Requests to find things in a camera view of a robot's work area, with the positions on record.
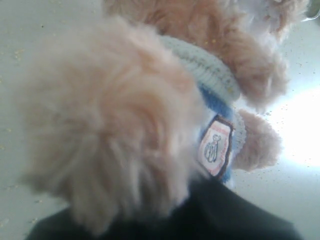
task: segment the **dark cloth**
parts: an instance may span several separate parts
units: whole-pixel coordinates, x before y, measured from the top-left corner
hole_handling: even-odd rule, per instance
[[[166,219],[116,222],[99,238],[65,209],[41,220],[26,240],[302,240],[293,225],[252,205],[215,178],[190,186],[190,198]]]

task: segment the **blue sweater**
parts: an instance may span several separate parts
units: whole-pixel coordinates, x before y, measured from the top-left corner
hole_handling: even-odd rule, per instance
[[[198,160],[223,183],[231,179],[232,159],[242,149],[246,130],[233,103],[240,98],[238,83],[223,62],[200,47],[162,36],[163,44],[194,76],[208,110],[199,132]]]

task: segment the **embroidered patch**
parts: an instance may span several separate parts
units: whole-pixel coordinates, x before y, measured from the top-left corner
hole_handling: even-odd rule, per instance
[[[215,177],[220,178],[227,169],[233,129],[231,123],[217,115],[201,140],[199,161]]]

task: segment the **floor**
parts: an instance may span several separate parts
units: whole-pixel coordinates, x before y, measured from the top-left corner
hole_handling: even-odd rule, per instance
[[[35,41],[100,16],[99,0],[0,0],[0,240],[21,240],[63,203],[34,196],[17,183],[24,145],[6,99],[8,81],[32,53]],[[281,51],[290,61],[290,90],[265,117],[283,136],[275,167],[235,173],[243,198],[295,223],[306,240],[320,239],[320,20],[299,24]]]

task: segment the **fluffy fur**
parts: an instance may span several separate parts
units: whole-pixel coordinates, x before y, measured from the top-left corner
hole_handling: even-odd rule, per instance
[[[201,94],[156,32],[113,17],[39,47],[14,87],[37,192],[101,234],[115,218],[166,216],[206,173]]]
[[[219,56],[248,104],[263,110],[286,92],[287,64],[275,45],[309,0],[103,0],[105,14],[156,26]]]
[[[234,158],[235,169],[252,171],[275,165],[282,151],[282,143],[277,132],[261,117],[240,110],[245,122],[246,142]]]

